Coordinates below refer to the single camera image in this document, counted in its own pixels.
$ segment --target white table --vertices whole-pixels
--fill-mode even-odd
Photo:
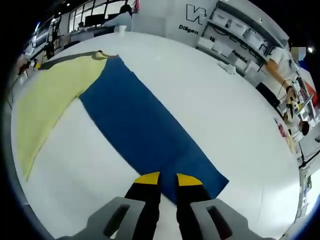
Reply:
[[[244,215],[257,234],[281,237],[296,216],[298,163],[275,124],[273,117],[279,116],[262,95],[241,76],[227,74],[216,59],[153,35],[102,35],[54,58],[95,50],[120,55],[230,181],[218,198]],[[39,151],[25,182],[16,159],[15,118],[14,108],[11,131],[18,176],[30,206],[55,238],[83,229],[93,212],[124,196],[139,176],[76,99]],[[176,208],[164,196],[154,239],[181,239]]]

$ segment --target yellow towel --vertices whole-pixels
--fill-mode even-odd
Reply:
[[[297,153],[296,143],[295,143],[295,141],[293,140],[292,136],[291,136],[291,135],[286,136],[286,137],[285,137],[285,141],[286,141],[286,143],[288,144],[291,152],[292,152],[293,154],[296,154],[296,153]]]
[[[82,56],[39,72],[17,103],[17,157],[27,180],[35,157],[72,100],[101,74],[107,59]]]

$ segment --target blue cloth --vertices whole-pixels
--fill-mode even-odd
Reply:
[[[139,174],[161,172],[162,192],[172,202],[176,203],[177,173],[199,179],[212,198],[229,182],[120,57],[106,61],[80,100],[102,134]]]

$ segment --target cup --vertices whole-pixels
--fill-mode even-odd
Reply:
[[[124,36],[124,35],[125,35],[126,28],[127,28],[127,26],[126,26],[126,25],[120,25],[120,26],[119,26],[119,33],[120,33],[120,36]]]

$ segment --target person's arm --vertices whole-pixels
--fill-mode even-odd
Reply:
[[[102,24],[101,27],[112,27],[112,26],[117,26],[119,24],[119,20],[122,18],[121,14],[116,16],[115,18],[106,21],[104,24]]]
[[[283,49],[282,48],[275,48],[272,53],[269,61],[267,62],[265,68],[268,72],[277,80],[281,85],[283,85],[284,89],[291,86],[291,81],[284,79],[278,72],[278,64],[283,57]]]

